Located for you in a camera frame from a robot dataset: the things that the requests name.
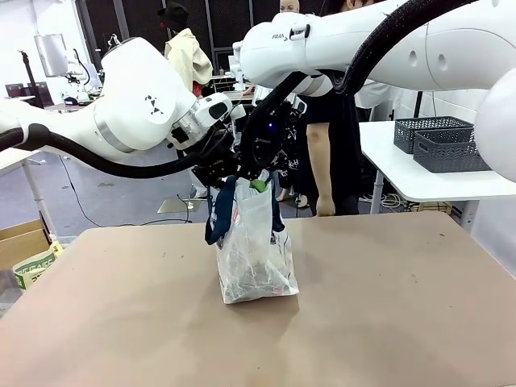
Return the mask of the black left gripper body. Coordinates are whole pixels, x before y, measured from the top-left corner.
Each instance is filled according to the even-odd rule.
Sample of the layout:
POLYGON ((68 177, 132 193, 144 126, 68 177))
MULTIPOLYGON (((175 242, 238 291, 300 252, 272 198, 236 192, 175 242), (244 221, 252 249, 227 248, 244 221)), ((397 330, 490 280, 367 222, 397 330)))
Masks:
POLYGON ((192 168, 197 178, 223 178, 236 171, 235 137, 225 127, 211 128, 206 136, 192 147, 197 161, 192 168))

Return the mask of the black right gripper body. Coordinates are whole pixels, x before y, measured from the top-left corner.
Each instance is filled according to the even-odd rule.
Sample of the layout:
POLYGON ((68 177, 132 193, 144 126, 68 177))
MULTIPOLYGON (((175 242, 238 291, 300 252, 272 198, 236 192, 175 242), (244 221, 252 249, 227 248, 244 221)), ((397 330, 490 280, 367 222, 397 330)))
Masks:
POLYGON ((258 106, 251 112, 240 141, 240 161, 246 173, 268 168, 278 152, 289 117, 289 106, 267 112, 258 106))

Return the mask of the clear shopping bag navy handles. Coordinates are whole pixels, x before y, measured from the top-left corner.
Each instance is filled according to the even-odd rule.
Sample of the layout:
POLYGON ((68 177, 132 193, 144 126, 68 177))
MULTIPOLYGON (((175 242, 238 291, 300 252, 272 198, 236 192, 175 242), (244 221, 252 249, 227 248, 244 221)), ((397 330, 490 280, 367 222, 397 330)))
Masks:
POLYGON ((218 280, 227 305, 299 293, 291 238, 275 198, 274 178, 265 192, 250 181, 223 181, 209 194, 205 241, 215 246, 218 280))

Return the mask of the person's right forearm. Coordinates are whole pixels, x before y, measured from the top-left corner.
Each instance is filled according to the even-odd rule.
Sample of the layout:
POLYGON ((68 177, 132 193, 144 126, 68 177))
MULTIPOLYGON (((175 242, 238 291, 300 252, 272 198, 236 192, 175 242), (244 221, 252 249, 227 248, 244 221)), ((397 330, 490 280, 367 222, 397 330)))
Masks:
POLYGON ((323 205, 330 205, 333 199, 329 124, 311 123, 307 126, 306 135, 311 168, 318 188, 318 201, 323 205))

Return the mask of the green yellow paper bag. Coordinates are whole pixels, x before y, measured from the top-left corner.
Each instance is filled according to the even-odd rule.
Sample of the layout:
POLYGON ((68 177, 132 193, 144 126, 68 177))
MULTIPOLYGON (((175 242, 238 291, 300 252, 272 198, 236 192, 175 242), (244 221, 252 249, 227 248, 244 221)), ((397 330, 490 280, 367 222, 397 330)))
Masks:
POLYGON ((12 272, 23 291, 31 287, 38 278, 57 260, 64 249, 58 241, 53 241, 49 249, 19 262, 12 272))

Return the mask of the person in black clothes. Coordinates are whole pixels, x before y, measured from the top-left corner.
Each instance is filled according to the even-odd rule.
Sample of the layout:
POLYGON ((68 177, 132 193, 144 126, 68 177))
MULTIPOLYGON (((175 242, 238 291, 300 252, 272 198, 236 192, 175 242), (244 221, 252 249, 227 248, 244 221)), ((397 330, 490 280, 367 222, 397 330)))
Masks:
POLYGON ((335 215, 358 214, 362 153, 355 99, 330 90, 320 97, 306 97, 305 101, 306 124, 298 132, 300 193, 307 197, 311 213, 316 216, 319 195, 311 168, 306 131, 311 123, 328 123, 335 215))

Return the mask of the mannequin beige hoodie grey pants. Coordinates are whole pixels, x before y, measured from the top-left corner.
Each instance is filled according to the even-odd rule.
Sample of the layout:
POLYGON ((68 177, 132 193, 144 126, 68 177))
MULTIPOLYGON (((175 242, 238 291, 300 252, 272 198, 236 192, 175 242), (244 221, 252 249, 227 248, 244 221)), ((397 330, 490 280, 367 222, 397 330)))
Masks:
POLYGON ((188 27, 189 12, 180 3, 167 0, 166 7, 158 10, 157 16, 160 25, 173 33, 172 39, 165 43, 164 57, 185 87, 201 98, 202 89, 209 84, 213 74, 213 65, 188 27))

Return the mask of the white side table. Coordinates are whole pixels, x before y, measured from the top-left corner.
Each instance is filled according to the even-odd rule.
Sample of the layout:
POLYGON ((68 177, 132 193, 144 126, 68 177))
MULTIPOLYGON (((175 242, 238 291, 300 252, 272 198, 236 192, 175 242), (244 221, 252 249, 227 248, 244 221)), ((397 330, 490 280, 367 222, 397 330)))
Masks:
POLYGON ((466 231, 473 228, 480 201, 516 198, 516 183, 494 171, 431 173, 396 147, 393 137, 393 121, 360 124, 362 152, 377 169, 371 214, 380 212, 384 181, 410 202, 464 202, 460 225, 466 231))

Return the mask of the mannequin in white shirt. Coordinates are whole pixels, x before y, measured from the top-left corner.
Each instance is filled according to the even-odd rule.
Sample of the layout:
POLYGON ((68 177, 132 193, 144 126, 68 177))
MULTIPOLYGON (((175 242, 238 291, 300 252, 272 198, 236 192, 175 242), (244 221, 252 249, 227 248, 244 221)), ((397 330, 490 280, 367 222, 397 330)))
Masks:
POLYGON ((355 94, 360 122, 377 122, 393 119, 393 112, 401 105, 402 89, 367 80, 355 94))

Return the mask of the wooden pallet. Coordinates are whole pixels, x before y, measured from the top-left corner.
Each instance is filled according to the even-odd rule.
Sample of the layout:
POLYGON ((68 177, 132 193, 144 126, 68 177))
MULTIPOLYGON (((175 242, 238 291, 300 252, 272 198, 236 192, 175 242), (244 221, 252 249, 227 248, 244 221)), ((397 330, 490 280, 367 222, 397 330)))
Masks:
POLYGON ((449 202, 421 202, 413 208, 413 211, 437 211, 450 215, 453 211, 453 205, 449 202))

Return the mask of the black office chair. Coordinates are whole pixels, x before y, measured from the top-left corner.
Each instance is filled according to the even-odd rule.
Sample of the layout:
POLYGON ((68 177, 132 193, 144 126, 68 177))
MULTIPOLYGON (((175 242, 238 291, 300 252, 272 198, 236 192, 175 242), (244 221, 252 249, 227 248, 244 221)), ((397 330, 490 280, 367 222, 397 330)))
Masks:
POLYGON ((5 85, 6 92, 9 98, 20 99, 29 105, 36 107, 46 107, 53 104, 51 94, 49 93, 46 82, 36 82, 35 87, 38 90, 41 105, 38 103, 37 96, 32 92, 32 86, 22 83, 5 85))

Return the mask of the grey framed board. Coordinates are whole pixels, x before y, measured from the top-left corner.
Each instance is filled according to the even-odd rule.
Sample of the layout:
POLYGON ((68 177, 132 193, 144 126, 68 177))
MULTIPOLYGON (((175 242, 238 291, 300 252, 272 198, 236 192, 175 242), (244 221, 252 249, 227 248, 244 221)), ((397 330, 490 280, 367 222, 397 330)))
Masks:
POLYGON ((34 40, 45 76, 64 76, 68 71, 68 60, 63 35, 35 35, 34 40))

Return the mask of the black light stand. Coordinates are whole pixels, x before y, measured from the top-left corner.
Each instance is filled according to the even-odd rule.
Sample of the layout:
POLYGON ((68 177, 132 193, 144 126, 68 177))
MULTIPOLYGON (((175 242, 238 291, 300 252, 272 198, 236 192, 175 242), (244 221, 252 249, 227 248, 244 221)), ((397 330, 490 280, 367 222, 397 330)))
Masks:
POLYGON ((25 68, 26 68, 26 71, 27 71, 27 75, 29 77, 28 87, 30 88, 32 95, 35 97, 36 106, 41 108, 41 109, 43 109, 44 108, 44 104, 43 104, 42 99, 40 97, 40 92, 39 92, 39 89, 38 89, 37 84, 35 82, 35 78, 33 76, 33 72, 31 70, 31 65, 30 65, 30 61, 29 61, 28 55, 25 53, 24 50, 19 50, 19 53, 22 56, 23 63, 25 65, 25 68))

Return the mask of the brown cardboard box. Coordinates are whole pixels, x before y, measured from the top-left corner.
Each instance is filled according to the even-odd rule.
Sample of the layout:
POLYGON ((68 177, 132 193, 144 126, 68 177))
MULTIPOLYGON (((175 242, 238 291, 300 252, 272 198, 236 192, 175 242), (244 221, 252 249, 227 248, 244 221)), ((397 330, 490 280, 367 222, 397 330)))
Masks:
POLYGON ((48 250, 50 243, 40 220, 0 230, 0 271, 48 250))

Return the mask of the white table with post leg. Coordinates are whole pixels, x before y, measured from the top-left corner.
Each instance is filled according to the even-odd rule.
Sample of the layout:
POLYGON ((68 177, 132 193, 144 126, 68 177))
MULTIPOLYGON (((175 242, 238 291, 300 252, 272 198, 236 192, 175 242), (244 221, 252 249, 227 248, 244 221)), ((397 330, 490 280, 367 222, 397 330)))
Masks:
POLYGON ((44 211, 44 196, 36 181, 38 167, 47 164, 42 152, 11 149, 0 152, 0 229, 14 226, 11 207, 20 199, 29 209, 44 211))

